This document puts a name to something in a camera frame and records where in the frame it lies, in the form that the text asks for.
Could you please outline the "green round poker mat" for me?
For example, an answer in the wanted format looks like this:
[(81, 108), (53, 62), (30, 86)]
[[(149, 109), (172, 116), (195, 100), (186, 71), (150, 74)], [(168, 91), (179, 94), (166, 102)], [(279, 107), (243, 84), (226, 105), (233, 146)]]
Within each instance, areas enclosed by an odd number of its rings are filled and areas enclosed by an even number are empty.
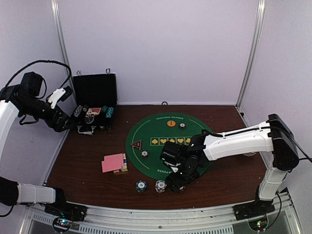
[[(175, 127), (169, 127), (167, 122), (173, 120)], [(186, 128), (179, 128), (180, 123), (185, 123)], [(181, 113), (160, 113), (146, 117), (139, 121), (128, 133), (126, 139), (126, 155), (135, 168), (142, 174), (155, 179), (165, 180), (172, 173), (160, 159), (160, 154), (167, 141), (188, 145), (191, 137), (200, 134), (201, 130), (211, 131), (203, 121)], [(141, 150), (130, 146), (132, 142), (142, 140)], [(142, 151), (148, 151), (147, 158), (141, 157)]]

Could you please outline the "blue green 50 chip stack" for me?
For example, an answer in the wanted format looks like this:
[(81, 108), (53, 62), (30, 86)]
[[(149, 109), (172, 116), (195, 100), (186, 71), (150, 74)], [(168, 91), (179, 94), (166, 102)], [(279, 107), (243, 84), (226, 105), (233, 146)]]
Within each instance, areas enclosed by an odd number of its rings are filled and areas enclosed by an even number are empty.
[(136, 183), (136, 191), (137, 192), (142, 193), (146, 190), (146, 188), (147, 188), (147, 184), (145, 181), (140, 180)]

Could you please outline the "brown chip stack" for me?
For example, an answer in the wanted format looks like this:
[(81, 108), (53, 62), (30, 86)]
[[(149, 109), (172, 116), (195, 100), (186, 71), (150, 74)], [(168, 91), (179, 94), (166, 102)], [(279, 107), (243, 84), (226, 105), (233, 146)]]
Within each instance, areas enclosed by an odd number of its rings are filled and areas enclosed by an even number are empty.
[(88, 111), (88, 108), (89, 108), (89, 107), (88, 107), (87, 105), (84, 105), (82, 109), (83, 109), (84, 112), (87, 112), (87, 111)]
[(183, 192), (185, 190), (185, 188), (186, 188), (185, 186), (180, 187), (179, 192)]

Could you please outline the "clear acrylic dealer button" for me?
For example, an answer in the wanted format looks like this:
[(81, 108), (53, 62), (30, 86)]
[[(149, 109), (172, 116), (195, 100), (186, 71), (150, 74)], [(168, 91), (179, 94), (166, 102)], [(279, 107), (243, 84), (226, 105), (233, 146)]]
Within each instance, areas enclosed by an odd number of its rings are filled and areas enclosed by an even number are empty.
[(91, 124), (91, 123), (94, 122), (94, 117), (93, 116), (86, 116), (84, 118), (84, 121), (85, 121), (86, 124)]

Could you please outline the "blue beige 10 chip stack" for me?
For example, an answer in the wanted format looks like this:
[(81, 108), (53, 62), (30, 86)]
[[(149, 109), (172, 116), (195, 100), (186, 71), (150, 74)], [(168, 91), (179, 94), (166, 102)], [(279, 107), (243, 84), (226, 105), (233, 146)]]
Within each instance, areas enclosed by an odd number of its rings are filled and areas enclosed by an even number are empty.
[(167, 183), (164, 180), (157, 180), (155, 183), (155, 191), (158, 193), (164, 192), (166, 187), (167, 187)]

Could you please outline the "teal blue chip stack in case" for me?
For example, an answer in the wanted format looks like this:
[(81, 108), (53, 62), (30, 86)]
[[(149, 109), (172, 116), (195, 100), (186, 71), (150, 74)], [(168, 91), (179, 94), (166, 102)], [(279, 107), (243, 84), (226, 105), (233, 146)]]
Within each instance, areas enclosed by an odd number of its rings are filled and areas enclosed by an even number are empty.
[(106, 113), (105, 113), (105, 117), (106, 118), (112, 118), (114, 115), (114, 111), (115, 111), (114, 107), (108, 107), (106, 110)]

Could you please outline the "open card deck box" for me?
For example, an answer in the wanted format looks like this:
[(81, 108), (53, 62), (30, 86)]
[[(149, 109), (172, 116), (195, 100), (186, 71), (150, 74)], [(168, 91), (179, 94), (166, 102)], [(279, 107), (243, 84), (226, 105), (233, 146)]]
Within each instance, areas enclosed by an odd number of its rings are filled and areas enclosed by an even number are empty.
[(120, 169), (117, 169), (117, 170), (113, 171), (114, 174), (120, 174), (120, 173), (128, 172), (128, 165), (127, 165), (126, 154), (122, 154), (122, 155), (123, 155), (123, 164), (122, 164)]

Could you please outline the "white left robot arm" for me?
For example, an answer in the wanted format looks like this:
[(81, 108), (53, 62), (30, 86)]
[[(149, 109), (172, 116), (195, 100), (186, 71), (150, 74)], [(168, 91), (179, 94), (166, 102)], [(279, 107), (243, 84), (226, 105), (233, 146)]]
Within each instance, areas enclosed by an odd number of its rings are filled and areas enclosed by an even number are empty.
[[(26, 68), (37, 63), (51, 63), (65, 67), (68, 78), (72, 71), (67, 64), (55, 60), (36, 60), (18, 70), (0, 91), (0, 148), (3, 150), (12, 124), (17, 117), (19, 124), (26, 125), (27, 116), (32, 116), (32, 124), (40, 119), (57, 133), (76, 127), (75, 122), (58, 106), (58, 102), (65, 101), (73, 92), (70, 86), (62, 84), (45, 101), (40, 96), (41, 86), (45, 79), (35, 73), (25, 73), (20, 84), (11, 85), (13, 79)], [(66, 202), (63, 189), (37, 186), (15, 182), (4, 177), (0, 179), (0, 202), (14, 207), (17, 204), (50, 204), (52, 210), (59, 216), (66, 216), (70, 212), (70, 205)]]

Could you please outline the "pink playing cards pile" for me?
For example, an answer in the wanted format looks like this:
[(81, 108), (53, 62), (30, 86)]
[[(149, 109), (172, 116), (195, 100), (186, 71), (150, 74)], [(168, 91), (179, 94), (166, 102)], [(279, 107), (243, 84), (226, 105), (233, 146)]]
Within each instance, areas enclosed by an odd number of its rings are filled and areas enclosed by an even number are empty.
[(122, 164), (123, 164), (123, 155), (122, 154), (105, 156), (103, 161), (101, 162), (102, 172), (106, 173), (106, 172), (110, 172), (110, 171), (120, 169)]

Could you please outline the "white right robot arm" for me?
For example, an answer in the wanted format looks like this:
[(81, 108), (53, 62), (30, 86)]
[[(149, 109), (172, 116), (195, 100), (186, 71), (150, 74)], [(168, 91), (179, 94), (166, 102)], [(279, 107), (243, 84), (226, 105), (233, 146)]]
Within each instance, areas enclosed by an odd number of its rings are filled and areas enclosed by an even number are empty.
[(168, 141), (162, 148), (160, 159), (172, 169), (165, 181), (177, 193), (199, 178), (199, 167), (224, 157), (256, 152), (271, 152), (273, 155), (258, 186), (256, 199), (250, 204), (252, 214), (260, 215), (272, 203), (287, 173), (299, 164), (299, 153), (311, 160), (279, 115), (270, 114), (268, 120), (258, 125), (229, 132), (213, 133), (203, 129), (186, 145)]

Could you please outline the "red triangle marker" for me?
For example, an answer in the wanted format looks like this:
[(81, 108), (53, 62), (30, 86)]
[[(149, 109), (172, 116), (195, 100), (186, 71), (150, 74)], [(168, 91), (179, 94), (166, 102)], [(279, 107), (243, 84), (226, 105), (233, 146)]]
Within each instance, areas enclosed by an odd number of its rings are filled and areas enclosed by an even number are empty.
[(137, 140), (135, 142), (132, 142), (130, 144), (130, 146), (135, 148), (135, 149), (141, 150), (141, 148), (142, 148), (142, 140)]

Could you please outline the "dark blue green chip stack in case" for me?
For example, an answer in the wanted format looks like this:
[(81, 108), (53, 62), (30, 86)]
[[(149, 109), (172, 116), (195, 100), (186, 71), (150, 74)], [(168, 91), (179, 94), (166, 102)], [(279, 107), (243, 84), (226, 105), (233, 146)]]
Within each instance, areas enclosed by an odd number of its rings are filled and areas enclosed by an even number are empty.
[(101, 108), (101, 113), (105, 115), (107, 113), (107, 110), (108, 110), (108, 106), (103, 106)]

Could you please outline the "blue beige chip stack in case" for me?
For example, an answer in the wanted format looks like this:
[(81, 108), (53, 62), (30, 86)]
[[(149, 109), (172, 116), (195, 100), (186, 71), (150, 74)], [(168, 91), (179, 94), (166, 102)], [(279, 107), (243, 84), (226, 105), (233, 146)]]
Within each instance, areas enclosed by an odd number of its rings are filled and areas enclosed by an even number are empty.
[(78, 118), (78, 117), (81, 115), (82, 112), (83, 112), (83, 106), (82, 106), (82, 105), (79, 105), (79, 106), (74, 110), (73, 115), (74, 115), (75, 118)]

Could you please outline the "black poker chip case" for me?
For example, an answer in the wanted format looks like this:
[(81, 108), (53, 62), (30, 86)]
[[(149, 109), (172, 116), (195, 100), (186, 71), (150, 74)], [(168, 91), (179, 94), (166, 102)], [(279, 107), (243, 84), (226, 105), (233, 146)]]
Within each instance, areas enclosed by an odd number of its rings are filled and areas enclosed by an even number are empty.
[(84, 118), (87, 112), (82, 112), (78, 118), (72, 114), (79, 134), (92, 135), (95, 130), (111, 129), (116, 115), (117, 107), (117, 76), (106, 69), (104, 74), (76, 75), (73, 77), (73, 85), (77, 107), (87, 105), (89, 108), (102, 108), (103, 106), (114, 107), (112, 118), (106, 118), (100, 112), (93, 116), (94, 122), (86, 124)]

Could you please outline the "orange big blind button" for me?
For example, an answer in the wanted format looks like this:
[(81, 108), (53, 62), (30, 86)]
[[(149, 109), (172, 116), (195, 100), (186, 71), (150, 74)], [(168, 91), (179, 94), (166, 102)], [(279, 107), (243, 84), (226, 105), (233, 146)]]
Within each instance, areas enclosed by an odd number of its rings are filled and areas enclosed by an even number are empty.
[(169, 121), (167, 122), (167, 125), (168, 125), (169, 127), (175, 127), (175, 126), (176, 126), (176, 122), (173, 121), (173, 120), (169, 120)]

